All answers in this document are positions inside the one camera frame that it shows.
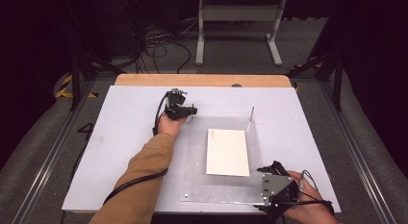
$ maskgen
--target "white table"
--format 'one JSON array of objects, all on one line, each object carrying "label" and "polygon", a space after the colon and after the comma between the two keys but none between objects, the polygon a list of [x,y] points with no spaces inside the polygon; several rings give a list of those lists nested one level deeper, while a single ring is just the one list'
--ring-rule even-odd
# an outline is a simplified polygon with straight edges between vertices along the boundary
[{"label": "white table", "polygon": [[[255,107],[263,165],[280,161],[287,169],[309,170],[322,196],[340,207],[319,150],[294,88],[291,87],[179,87],[187,91],[186,105],[198,107],[197,116],[249,117]],[[126,170],[128,161],[151,137],[159,102],[170,87],[111,87],[89,145],[65,197],[63,210],[96,212]],[[181,201],[185,127],[175,144],[172,164],[156,206],[160,213],[257,213],[250,205]]]}]

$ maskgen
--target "person's hand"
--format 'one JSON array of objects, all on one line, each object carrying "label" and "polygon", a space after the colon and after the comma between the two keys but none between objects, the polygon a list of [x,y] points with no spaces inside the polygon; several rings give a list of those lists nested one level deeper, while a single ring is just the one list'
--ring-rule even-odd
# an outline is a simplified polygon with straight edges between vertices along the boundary
[{"label": "person's hand", "polygon": [[160,116],[158,133],[167,133],[172,135],[173,137],[177,137],[180,132],[180,126],[186,120],[186,117],[180,118],[178,120],[171,120],[165,113],[163,113]]},{"label": "person's hand", "polygon": [[[300,174],[294,171],[288,171],[288,173],[294,178],[294,180],[299,185]],[[303,179],[303,181],[304,181],[304,193],[307,193],[310,196],[318,200],[323,200],[320,193],[317,192],[305,178]],[[315,199],[303,193],[300,193],[299,200],[301,202],[315,201]],[[294,207],[292,209],[288,209],[287,211],[285,211],[284,215],[302,224],[338,223],[336,218],[334,218],[334,216],[329,212],[329,210],[323,204],[309,204],[309,205],[297,206],[297,207]]]}]

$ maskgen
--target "white metal frame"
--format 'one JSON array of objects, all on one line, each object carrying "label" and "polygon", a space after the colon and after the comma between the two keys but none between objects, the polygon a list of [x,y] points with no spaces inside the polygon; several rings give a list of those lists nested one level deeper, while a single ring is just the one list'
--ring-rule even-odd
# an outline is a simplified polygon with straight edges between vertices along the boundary
[{"label": "white metal frame", "polygon": [[276,48],[275,38],[279,29],[283,10],[285,9],[285,0],[280,1],[279,5],[272,6],[204,6],[203,0],[198,5],[198,42],[195,64],[204,63],[204,21],[272,21],[273,29],[271,34],[267,34],[267,42],[273,61],[277,66],[282,65],[282,60]]}]

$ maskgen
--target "electrical cord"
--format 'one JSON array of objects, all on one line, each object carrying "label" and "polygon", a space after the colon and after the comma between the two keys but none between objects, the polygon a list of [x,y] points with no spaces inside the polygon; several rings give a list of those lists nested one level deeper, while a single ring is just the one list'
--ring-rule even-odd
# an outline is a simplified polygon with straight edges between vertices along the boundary
[{"label": "electrical cord", "polygon": [[[123,68],[125,68],[125,67],[131,65],[135,60],[136,60],[136,58],[134,57],[134,58],[132,58],[131,60],[126,61],[126,62],[123,62],[123,63],[120,63],[120,64],[112,64],[111,62],[110,62],[110,64],[113,65],[113,66],[115,66],[115,67],[117,67],[117,68],[123,69]],[[96,70],[108,70],[108,69],[106,69],[106,68],[104,68],[104,67],[102,67],[102,66],[95,66],[95,69],[96,69]]]},{"label": "electrical cord", "polygon": [[129,182],[127,182],[127,183],[125,183],[125,184],[123,184],[123,185],[117,187],[116,189],[114,189],[114,191],[112,191],[112,192],[108,195],[108,197],[107,197],[107,198],[105,199],[105,201],[103,202],[103,205],[105,205],[109,200],[111,200],[111,198],[115,197],[117,194],[119,194],[119,193],[120,193],[121,191],[123,191],[124,189],[126,189],[126,188],[128,188],[128,187],[131,187],[131,186],[134,186],[134,185],[136,185],[136,184],[145,182],[145,181],[149,181],[149,180],[152,180],[152,179],[156,179],[156,178],[165,176],[165,174],[166,174],[167,172],[168,172],[168,168],[165,169],[165,170],[163,170],[163,171],[160,172],[160,173],[151,174],[151,175],[147,175],[147,176],[143,176],[143,177],[139,177],[139,178],[137,178],[137,179],[131,180],[131,181],[129,181]]},{"label": "electrical cord", "polygon": [[[162,56],[156,56],[154,52],[156,51],[157,48],[163,48],[165,50],[165,53],[162,54]],[[162,57],[165,57],[166,55],[167,55],[167,49],[165,47],[163,47],[163,46],[158,46],[158,47],[155,47],[153,49],[153,53],[152,53],[153,63],[154,63],[154,66],[156,67],[156,71],[159,74],[160,74],[160,71],[159,71],[159,68],[157,67],[157,64],[156,64],[156,58],[162,58]]]},{"label": "electrical cord", "polygon": [[150,73],[150,72],[147,71],[147,69],[146,69],[146,63],[144,62],[144,59],[143,59],[143,55],[142,55],[142,54],[140,54],[140,59],[141,59],[141,62],[143,63],[144,71],[147,72],[147,73]]},{"label": "electrical cord", "polygon": [[299,191],[300,191],[300,192],[303,192],[303,191],[304,191],[304,178],[305,178],[305,175],[306,175],[310,180],[312,180],[313,185],[314,185],[316,191],[319,191],[318,186],[316,185],[316,182],[315,182],[315,180],[314,180],[313,177],[312,177],[312,174],[309,173],[309,171],[307,171],[307,170],[303,170],[303,171],[300,173]]},{"label": "electrical cord", "polygon": [[165,96],[163,96],[162,100],[160,101],[159,108],[157,108],[156,112],[156,117],[154,119],[154,127],[153,127],[153,136],[157,135],[159,133],[159,121],[160,121],[160,116],[159,112],[162,108],[162,104],[165,101],[166,97],[168,96],[168,92],[165,93]]},{"label": "electrical cord", "polygon": [[[79,155],[78,155],[78,157],[77,157],[77,159],[76,159],[76,161],[75,161],[75,163],[74,163],[74,166],[72,167],[71,175],[70,175],[70,177],[69,177],[69,182],[68,182],[68,189],[71,187],[71,183],[72,183],[72,180],[74,179],[75,172],[76,172],[76,170],[78,169],[78,165],[79,165],[79,162],[80,162],[81,158],[84,156],[84,152],[85,152],[85,150],[87,149],[87,145],[88,145],[88,142],[87,142],[87,143],[85,144],[85,146],[81,149],[81,152],[79,153]],[[61,215],[60,224],[63,224],[63,223],[64,223],[65,214],[66,214],[66,212],[63,211],[63,214]]]},{"label": "electrical cord", "polygon": [[189,50],[188,48],[186,48],[185,46],[183,46],[183,45],[181,45],[181,44],[179,44],[179,43],[177,43],[177,42],[174,42],[174,41],[173,41],[173,42],[171,42],[171,43],[173,43],[173,44],[175,44],[175,45],[178,45],[178,46],[184,48],[184,49],[189,53],[189,57],[186,59],[186,61],[183,62],[183,64],[181,64],[180,67],[177,68],[177,74],[179,74],[179,73],[180,73],[180,69],[181,69],[182,67],[184,67],[184,65],[186,65],[186,63],[189,62],[189,60],[190,60],[190,58],[191,58],[191,52],[190,52],[190,50]]},{"label": "electrical cord", "polygon": [[303,206],[303,205],[311,205],[311,204],[318,204],[318,203],[321,203],[324,206],[327,206],[327,204],[332,204],[332,202],[326,201],[326,200],[304,201],[304,202],[280,202],[280,204],[290,205],[290,206]]}]

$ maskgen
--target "clear acrylic sheet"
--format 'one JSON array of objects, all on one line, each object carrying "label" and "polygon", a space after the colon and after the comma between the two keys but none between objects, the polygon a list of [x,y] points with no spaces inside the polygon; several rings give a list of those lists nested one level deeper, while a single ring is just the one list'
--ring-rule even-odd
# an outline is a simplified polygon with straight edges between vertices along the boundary
[{"label": "clear acrylic sheet", "polygon": [[[207,175],[208,129],[244,130],[249,162],[249,177]],[[262,202],[261,173],[263,166],[255,119],[248,117],[202,117],[189,124],[188,150],[184,168],[182,201],[258,204]]]}]

